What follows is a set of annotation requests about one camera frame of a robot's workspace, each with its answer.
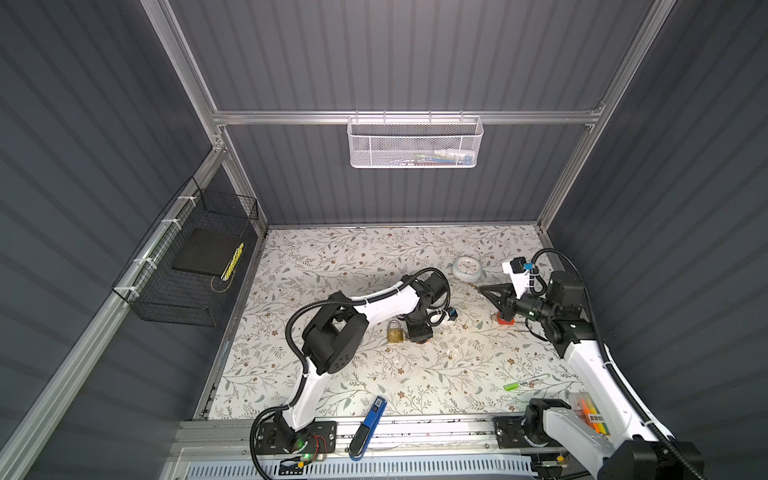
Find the red padlock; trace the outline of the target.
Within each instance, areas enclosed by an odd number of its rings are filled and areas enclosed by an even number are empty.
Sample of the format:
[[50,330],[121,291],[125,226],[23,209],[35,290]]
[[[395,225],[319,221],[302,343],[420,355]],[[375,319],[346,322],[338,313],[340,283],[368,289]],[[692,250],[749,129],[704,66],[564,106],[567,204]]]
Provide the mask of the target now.
[[511,325],[514,325],[514,324],[515,324],[515,320],[514,320],[513,318],[510,318],[510,319],[505,319],[505,318],[503,318],[503,317],[500,315],[500,313],[497,313],[497,315],[496,315],[496,321],[497,321],[497,323],[498,323],[499,325],[509,325],[509,326],[511,326]]

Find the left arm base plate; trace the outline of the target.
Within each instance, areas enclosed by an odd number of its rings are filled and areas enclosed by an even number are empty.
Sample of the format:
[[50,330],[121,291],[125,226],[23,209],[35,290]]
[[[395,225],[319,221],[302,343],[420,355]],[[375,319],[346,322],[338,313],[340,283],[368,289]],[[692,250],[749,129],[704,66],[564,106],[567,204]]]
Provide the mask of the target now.
[[336,448],[338,423],[314,421],[293,431],[282,421],[266,421],[251,434],[251,446],[257,455],[329,454]]

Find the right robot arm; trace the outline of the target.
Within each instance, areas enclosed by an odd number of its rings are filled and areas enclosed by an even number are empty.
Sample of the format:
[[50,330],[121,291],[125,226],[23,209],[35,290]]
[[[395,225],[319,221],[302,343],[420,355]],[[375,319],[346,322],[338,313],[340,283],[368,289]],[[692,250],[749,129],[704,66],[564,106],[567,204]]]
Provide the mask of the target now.
[[702,479],[704,460],[691,442],[679,441],[645,405],[614,361],[597,326],[583,277],[566,256],[564,270],[543,280],[537,260],[516,257],[502,265],[506,284],[478,291],[502,321],[516,316],[542,327],[548,342],[576,374],[596,407],[579,413],[568,402],[533,398],[516,433],[533,447],[558,444],[595,479]]

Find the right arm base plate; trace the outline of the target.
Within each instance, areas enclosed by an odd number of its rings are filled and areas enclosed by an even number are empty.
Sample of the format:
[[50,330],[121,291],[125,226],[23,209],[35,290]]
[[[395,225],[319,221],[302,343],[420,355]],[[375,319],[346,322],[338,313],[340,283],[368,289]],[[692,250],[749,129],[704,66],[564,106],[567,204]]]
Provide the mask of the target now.
[[494,435],[501,449],[536,448],[537,445],[526,436],[523,416],[494,416]]

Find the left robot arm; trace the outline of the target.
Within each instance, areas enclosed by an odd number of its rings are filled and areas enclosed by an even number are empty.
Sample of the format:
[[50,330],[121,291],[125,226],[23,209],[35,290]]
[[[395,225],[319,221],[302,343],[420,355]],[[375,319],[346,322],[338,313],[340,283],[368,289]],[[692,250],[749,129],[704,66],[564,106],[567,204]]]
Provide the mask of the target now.
[[254,426],[270,423],[279,450],[301,450],[327,383],[353,360],[369,328],[401,318],[415,341],[424,343],[450,309],[449,280],[434,267],[405,275],[373,294],[348,297],[335,292],[300,308],[285,326],[288,348],[301,366],[294,390],[285,403],[259,413]]

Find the brass padlock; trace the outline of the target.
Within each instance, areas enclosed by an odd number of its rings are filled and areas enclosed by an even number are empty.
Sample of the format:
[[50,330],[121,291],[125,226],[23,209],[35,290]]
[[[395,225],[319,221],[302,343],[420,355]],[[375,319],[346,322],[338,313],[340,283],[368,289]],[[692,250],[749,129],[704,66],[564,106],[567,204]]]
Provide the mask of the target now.
[[399,344],[405,341],[405,331],[402,323],[397,320],[391,320],[387,325],[387,342],[389,344]]

